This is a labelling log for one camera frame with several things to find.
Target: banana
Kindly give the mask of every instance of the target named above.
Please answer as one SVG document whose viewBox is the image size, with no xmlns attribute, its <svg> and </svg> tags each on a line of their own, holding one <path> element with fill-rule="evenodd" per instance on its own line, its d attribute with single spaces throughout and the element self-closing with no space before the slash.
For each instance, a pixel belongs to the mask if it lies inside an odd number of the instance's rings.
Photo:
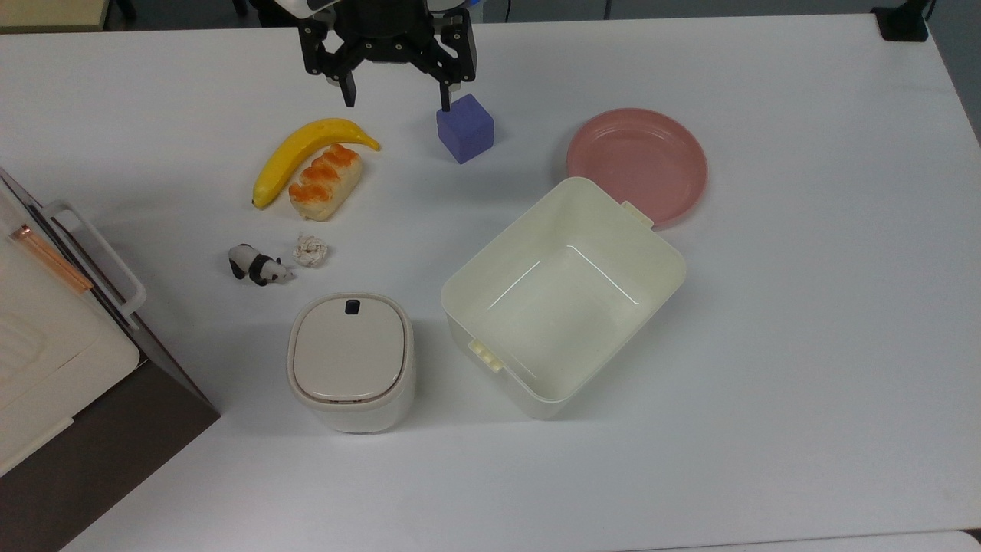
<svg viewBox="0 0 981 552">
<path fill-rule="evenodd" d="M 296 167 L 314 151 L 332 143 L 360 143 L 375 151 L 381 149 L 374 138 L 347 119 L 321 119 L 304 125 L 289 135 L 266 161 L 252 187 L 252 204 L 261 209 L 272 203 Z"/>
</svg>

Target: pink plate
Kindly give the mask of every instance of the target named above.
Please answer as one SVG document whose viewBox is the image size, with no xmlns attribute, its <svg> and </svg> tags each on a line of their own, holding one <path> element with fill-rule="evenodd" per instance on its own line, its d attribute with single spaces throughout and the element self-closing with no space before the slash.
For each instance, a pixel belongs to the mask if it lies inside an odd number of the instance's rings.
<svg viewBox="0 0 981 552">
<path fill-rule="evenodd" d="M 646 109 L 614 109 L 587 121 L 569 144 L 566 169 L 618 203 L 630 201 L 659 228 L 690 211 L 708 181 L 705 153 L 692 133 Z"/>
</svg>

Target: bread roll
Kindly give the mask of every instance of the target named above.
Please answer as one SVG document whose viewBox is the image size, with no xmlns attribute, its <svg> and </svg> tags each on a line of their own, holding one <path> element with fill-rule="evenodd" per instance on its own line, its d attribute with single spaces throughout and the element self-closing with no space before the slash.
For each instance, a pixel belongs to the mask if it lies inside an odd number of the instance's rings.
<svg viewBox="0 0 981 552">
<path fill-rule="evenodd" d="M 360 179 L 361 156 L 333 143 L 289 185 L 289 201 L 303 218 L 327 220 Z"/>
</svg>

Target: panda figurine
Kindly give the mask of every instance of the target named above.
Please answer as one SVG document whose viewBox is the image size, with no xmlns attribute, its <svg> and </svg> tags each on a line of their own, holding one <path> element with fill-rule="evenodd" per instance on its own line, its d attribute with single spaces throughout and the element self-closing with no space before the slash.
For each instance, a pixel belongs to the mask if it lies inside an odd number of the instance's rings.
<svg viewBox="0 0 981 552">
<path fill-rule="evenodd" d="M 293 273 L 279 259 L 264 255 L 249 244 L 240 244 L 229 249 L 229 263 L 235 278 L 241 280 L 248 274 L 249 280 L 260 286 L 270 282 L 281 284 L 293 277 Z"/>
</svg>

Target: purple cube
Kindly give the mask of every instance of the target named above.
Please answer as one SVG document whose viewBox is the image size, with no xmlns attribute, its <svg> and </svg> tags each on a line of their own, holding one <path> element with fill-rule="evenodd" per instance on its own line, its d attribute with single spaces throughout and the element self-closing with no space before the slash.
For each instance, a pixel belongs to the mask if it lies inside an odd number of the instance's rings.
<svg viewBox="0 0 981 552">
<path fill-rule="evenodd" d="M 465 163 L 493 145 L 493 119 L 473 94 L 451 103 L 449 111 L 437 111 L 436 129 L 457 163 Z"/>
</svg>

